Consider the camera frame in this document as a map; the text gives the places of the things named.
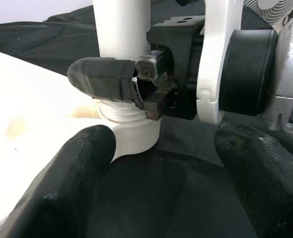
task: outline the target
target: fan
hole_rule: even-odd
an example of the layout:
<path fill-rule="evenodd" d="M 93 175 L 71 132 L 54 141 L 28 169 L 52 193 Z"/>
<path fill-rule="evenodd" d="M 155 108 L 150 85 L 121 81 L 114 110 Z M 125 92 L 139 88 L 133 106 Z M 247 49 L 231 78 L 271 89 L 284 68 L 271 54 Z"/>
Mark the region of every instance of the fan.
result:
<path fill-rule="evenodd" d="M 293 10 L 293 0 L 245 0 L 244 4 L 271 25 Z"/>

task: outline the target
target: fan grille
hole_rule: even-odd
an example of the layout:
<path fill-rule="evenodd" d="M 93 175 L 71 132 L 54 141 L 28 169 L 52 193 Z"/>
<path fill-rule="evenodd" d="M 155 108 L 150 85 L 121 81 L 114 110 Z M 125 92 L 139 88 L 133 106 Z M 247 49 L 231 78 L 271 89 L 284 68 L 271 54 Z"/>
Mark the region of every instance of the fan grille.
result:
<path fill-rule="evenodd" d="M 258 0 L 245 0 L 244 4 L 250 7 L 269 24 L 275 24 L 293 10 L 293 0 L 280 0 L 274 7 L 267 10 L 259 8 Z"/>

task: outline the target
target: white cylindrical pole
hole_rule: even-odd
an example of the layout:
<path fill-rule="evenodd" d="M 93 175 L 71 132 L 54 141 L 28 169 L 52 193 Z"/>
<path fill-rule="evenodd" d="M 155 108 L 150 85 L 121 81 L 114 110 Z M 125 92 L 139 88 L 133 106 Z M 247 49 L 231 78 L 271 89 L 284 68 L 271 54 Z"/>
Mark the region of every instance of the white cylindrical pole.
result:
<path fill-rule="evenodd" d="M 150 0 L 92 0 L 101 57 L 137 60 L 149 50 Z"/>

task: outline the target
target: black fabric surface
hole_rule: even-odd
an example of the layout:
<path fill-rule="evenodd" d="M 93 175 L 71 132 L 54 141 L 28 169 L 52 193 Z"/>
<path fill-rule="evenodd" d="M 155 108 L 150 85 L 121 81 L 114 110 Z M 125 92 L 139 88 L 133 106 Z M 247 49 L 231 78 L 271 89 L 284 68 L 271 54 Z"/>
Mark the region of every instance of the black fabric surface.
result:
<path fill-rule="evenodd" d="M 152 23 L 203 15 L 204 7 L 203 1 L 181 7 L 174 0 L 153 0 Z M 245 8 L 242 28 L 271 27 Z M 0 52 L 66 75 L 74 61 L 99 56 L 92 6 L 45 22 L 2 24 Z M 224 120 L 234 119 L 264 129 L 258 119 L 227 114 Z M 158 143 L 115 161 L 99 183 L 87 237 L 256 237 L 216 154 L 216 130 L 198 118 L 163 117 Z"/>

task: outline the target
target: black cloth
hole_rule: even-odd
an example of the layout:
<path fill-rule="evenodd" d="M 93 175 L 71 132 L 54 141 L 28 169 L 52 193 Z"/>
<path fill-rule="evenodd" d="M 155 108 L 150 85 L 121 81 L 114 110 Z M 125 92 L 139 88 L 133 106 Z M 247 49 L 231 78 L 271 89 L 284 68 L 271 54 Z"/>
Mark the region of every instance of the black cloth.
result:
<path fill-rule="evenodd" d="M 181 7 L 174 0 L 153 0 L 151 23 L 204 13 L 204 1 Z M 271 26 L 244 8 L 242 28 Z M 0 52 L 66 75 L 74 61 L 99 56 L 92 6 L 45 22 L 1 24 Z M 197 117 L 163 117 L 158 143 L 119 158 L 100 181 L 87 237 L 256 237 L 216 154 L 216 130 Z"/>

